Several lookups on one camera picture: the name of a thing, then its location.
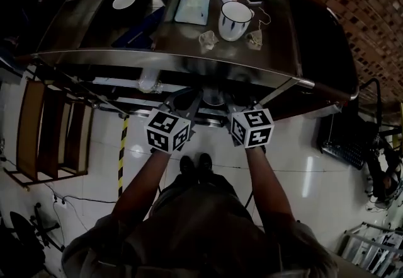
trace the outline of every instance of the black shoe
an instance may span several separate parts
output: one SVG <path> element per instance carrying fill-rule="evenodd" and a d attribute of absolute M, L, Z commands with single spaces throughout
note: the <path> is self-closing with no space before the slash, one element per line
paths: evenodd
<path fill-rule="evenodd" d="M 182 174 L 189 174 L 195 170 L 195 164 L 193 164 L 189 156 L 183 156 L 181 158 L 181 161 L 179 162 L 179 170 Z"/>
<path fill-rule="evenodd" d="M 213 172 L 213 162 L 209 154 L 201 154 L 199 158 L 198 171 L 200 173 L 212 173 Z"/>

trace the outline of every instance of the hazard tape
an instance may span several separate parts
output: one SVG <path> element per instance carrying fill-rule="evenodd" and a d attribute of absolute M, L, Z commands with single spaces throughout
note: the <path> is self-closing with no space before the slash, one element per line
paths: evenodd
<path fill-rule="evenodd" d="M 123 120 L 122 138 L 120 139 L 119 151 L 119 171 L 118 171 L 118 196 L 120 197 L 123 192 L 123 157 L 125 155 L 125 141 L 127 136 L 128 116 Z"/>

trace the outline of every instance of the mug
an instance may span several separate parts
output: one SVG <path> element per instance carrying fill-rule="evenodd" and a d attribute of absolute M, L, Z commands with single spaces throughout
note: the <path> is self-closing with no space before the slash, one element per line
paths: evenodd
<path fill-rule="evenodd" d="M 242 3 L 229 1 L 221 7 L 219 19 L 220 36 L 234 42 L 241 37 L 249 26 L 254 12 Z"/>

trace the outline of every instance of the tile floor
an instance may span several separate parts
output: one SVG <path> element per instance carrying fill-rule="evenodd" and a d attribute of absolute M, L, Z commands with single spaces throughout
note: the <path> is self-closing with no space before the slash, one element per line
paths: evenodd
<path fill-rule="evenodd" d="M 3 121 L 3 136 L 6 140 L 5 155 L 15 163 L 18 116 L 25 81 L 19 86 L 4 84 L 0 91 L 0 120 Z M 145 143 L 145 119 L 131 116 L 124 157 L 123 187 L 141 169 L 150 155 Z M 59 194 L 75 195 L 90 199 L 117 199 L 117 167 L 122 131 L 122 119 L 117 114 L 96 110 L 93 119 L 89 149 L 89 174 L 51 183 Z M 339 237 L 344 230 L 362 221 L 379 225 L 393 222 L 402 217 L 400 209 L 386 212 L 368 212 L 365 206 L 368 198 L 364 193 L 362 172 L 312 147 L 319 121 L 304 116 L 276 122 L 267 157 L 290 200 L 296 219 L 308 224 L 317 239 L 330 250 L 338 247 Z M 213 170 L 228 179 L 234 186 L 242 203 L 251 193 L 251 179 L 247 168 L 246 154 L 242 148 L 235 148 L 225 129 L 195 126 L 196 134 L 186 143 L 181 152 L 175 152 L 161 179 L 161 188 L 173 182 L 179 173 L 179 160 L 187 154 L 194 158 L 199 153 L 209 153 L 213 159 Z M 13 166 L 4 166 L 12 170 Z M 11 226 L 9 212 L 16 211 L 29 218 L 33 205 L 42 204 L 42 211 L 49 221 L 57 220 L 52 209 L 52 191 L 45 185 L 33 186 L 30 192 L 23 190 L 6 174 L 0 172 L 0 211 L 8 226 Z M 94 225 L 97 219 L 111 212 L 113 204 L 71 200 L 67 208 L 56 207 L 63 228 L 64 243 Z M 261 225 L 258 211 L 252 199 L 248 206 L 257 225 Z M 54 231 L 54 238 L 63 242 L 61 230 Z M 57 276 L 60 270 L 61 254 L 57 250 L 45 249 L 47 267 Z"/>

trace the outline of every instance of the white cube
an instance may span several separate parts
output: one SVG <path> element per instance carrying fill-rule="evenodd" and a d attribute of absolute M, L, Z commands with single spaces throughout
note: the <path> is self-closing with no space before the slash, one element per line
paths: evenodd
<path fill-rule="evenodd" d="M 173 153 L 190 136 L 190 120 L 152 109 L 145 123 L 145 136 L 153 148 Z"/>
<path fill-rule="evenodd" d="M 231 134 L 245 148 L 269 143 L 274 127 L 269 109 L 236 112 L 231 115 Z"/>

